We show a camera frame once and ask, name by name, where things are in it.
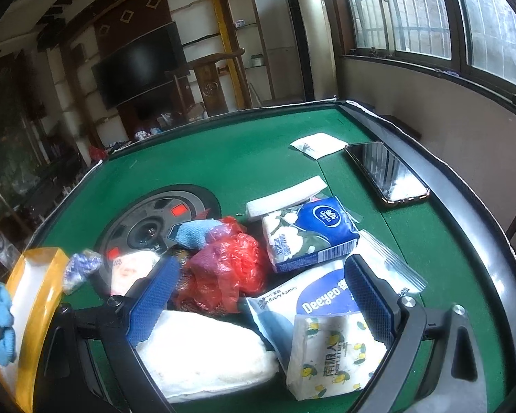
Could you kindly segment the blue microfibre cloth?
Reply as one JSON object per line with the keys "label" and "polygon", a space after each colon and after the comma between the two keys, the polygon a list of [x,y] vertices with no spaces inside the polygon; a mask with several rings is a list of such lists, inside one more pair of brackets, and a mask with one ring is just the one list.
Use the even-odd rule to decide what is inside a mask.
{"label": "blue microfibre cloth", "polygon": [[169,239],[188,250],[201,250],[207,242],[207,235],[212,229],[221,226],[222,222],[216,219],[197,219],[184,222],[169,233]]}

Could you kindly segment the white flat tissue pack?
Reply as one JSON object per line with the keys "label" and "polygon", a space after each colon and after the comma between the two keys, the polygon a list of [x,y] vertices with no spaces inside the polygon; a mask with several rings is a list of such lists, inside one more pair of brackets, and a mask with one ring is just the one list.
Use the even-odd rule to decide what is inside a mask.
{"label": "white flat tissue pack", "polygon": [[319,175],[316,175],[292,187],[248,201],[246,216],[249,219],[256,219],[292,205],[303,203],[325,188],[327,188],[326,182]]}

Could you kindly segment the blue white tissue pack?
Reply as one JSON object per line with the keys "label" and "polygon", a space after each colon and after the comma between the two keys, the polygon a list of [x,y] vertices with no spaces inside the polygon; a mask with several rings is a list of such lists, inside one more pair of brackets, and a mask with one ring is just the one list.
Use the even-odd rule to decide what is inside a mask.
{"label": "blue white tissue pack", "polygon": [[349,255],[360,232],[337,197],[308,201],[263,217],[266,251],[276,273]]}

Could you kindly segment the yellow-rimmed white storage box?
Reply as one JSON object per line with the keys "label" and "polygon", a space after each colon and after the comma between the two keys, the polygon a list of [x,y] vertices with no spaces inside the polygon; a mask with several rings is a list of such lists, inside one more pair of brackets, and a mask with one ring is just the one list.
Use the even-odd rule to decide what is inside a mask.
{"label": "yellow-rimmed white storage box", "polygon": [[48,327],[62,298],[67,255],[56,247],[30,249],[20,256],[5,284],[13,305],[15,360],[0,364],[0,387],[24,412],[33,410],[39,360]]}

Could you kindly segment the blue white patterned cloth ball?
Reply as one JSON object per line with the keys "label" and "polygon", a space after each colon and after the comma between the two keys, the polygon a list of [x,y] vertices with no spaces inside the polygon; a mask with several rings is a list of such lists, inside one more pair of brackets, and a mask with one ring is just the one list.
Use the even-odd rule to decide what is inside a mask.
{"label": "blue white patterned cloth ball", "polygon": [[85,249],[81,253],[73,254],[63,273],[63,294],[70,295],[75,292],[102,265],[102,255],[93,250]]}

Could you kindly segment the lemon print tissue pack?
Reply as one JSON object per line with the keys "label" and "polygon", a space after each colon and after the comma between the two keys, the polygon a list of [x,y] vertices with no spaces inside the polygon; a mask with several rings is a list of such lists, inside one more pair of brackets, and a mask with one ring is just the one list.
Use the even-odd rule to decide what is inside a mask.
{"label": "lemon print tissue pack", "polygon": [[364,389],[387,347],[374,339],[360,312],[297,315],[286,372],[298,401],[339,396]]}

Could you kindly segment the white towel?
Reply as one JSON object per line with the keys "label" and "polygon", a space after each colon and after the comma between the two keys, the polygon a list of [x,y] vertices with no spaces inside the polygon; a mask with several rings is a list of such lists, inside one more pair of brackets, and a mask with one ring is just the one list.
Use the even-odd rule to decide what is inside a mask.
{"label": "white towel", "polygon": [[163,311],[136,350],[172,404],[245,391],[279,372],[258,334],[194,312]]}

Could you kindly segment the clear zip bag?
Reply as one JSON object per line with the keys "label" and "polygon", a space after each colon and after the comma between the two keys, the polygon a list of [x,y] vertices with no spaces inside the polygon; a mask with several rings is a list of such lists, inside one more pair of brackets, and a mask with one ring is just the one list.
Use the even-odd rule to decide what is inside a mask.
{"label": "clear zip bag", "polygon": [[427,282],[409,264],[365,229],[360,231],[354,252],[399,295],[417,295],[427,287]]}

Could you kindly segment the round mahjong table centre panel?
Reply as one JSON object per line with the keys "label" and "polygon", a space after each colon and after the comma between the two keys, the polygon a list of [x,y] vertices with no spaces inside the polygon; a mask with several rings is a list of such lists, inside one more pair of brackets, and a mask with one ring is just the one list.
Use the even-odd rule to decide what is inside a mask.
{"label": "round mahjong table centre panel", "polygon": [[153,190],[124,207],[101,232],[95,249],[104,258],[91,283],[102,298],[111,292],[115,258],[140,250],[163,254],[175,245],[179,225],[198,218],[219,218],[221,204],[207,188],[173,184]]}

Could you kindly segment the black wall television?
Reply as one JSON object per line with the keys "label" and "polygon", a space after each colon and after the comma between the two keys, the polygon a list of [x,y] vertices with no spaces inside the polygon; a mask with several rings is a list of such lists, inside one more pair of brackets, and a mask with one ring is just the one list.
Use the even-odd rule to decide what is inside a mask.
{"label": "black wall television", "polygon": [[107,109],[186,76],[187,61],[175,21],[130,41],[92,67]]}

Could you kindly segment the tall beige air conditioner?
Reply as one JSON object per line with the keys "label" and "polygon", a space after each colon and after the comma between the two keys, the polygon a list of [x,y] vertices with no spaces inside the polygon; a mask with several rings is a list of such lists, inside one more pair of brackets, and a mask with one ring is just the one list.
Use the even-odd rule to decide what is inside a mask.
{"label": "tall beige air conditioner", "polygon": [[331,26],[324,0],[286,0],[306,101],[338,95]]}

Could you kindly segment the white paper card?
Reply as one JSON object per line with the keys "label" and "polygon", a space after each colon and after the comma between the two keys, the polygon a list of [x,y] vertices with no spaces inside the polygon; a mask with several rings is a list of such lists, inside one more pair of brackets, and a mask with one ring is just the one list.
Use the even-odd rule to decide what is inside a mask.
{"label": "white paper card", "polygon": [[318,160],[343,150],[347,146],[347,142],[327,133],[315,133],[294,140],[291,146],[308,157]]}

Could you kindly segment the red plastic bag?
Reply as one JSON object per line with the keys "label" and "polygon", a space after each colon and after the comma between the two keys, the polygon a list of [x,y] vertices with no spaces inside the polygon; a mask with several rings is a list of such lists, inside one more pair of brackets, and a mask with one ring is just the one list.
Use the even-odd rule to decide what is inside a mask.
{"label": "red plastic bag", "polygon": [[224,316],[239,312],[244,296],[257,296],[266,289],[270,264],[259,242],[237,219],[219,219],[221,226],[207,235],[201,250],[186,250],[181,278],[175,289],[176,309]]}

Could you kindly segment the carved wooden chair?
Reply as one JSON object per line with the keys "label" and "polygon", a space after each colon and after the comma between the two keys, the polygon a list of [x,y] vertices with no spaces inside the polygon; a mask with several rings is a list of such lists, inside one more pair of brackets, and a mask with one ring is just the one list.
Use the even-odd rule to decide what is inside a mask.
{"label": "carved wooden chair", "polygon": [[[198,117],[204,114],[207,114],[209,117],[214,117],[228,112],[224,90],[220,81],[220,73],[217,67],[217,63],[221,61],[228,61],[234,65],[238,81],[237,84],[234,84],[234,90],[236,91],[238,89],[242,98],[242,102],[239,104],[240,109],[251,108],[249,83],[246,78],[245,67],[242,60],[244,53],[245,50],[243,47],[233,52],[213,53],[188,62],[174,71],[165,72],[165,76],[174,81],[182,106],[182,115],[188,122],[197,120]],[[190,105],[185,101],[183,96],[180,76],[189,70],[195,73],[196,82],[203,98],[202,103],[192,103]]]}

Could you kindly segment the black smartphone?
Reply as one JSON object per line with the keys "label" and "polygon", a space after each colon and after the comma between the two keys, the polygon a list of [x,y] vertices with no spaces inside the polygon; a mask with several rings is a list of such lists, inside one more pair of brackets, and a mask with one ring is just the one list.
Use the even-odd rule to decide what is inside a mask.
{"label": "black smartphone", "polygon": [[383,142],[350,144],[345,151],[385,206],[400,207],[430,197],[430,189]]}

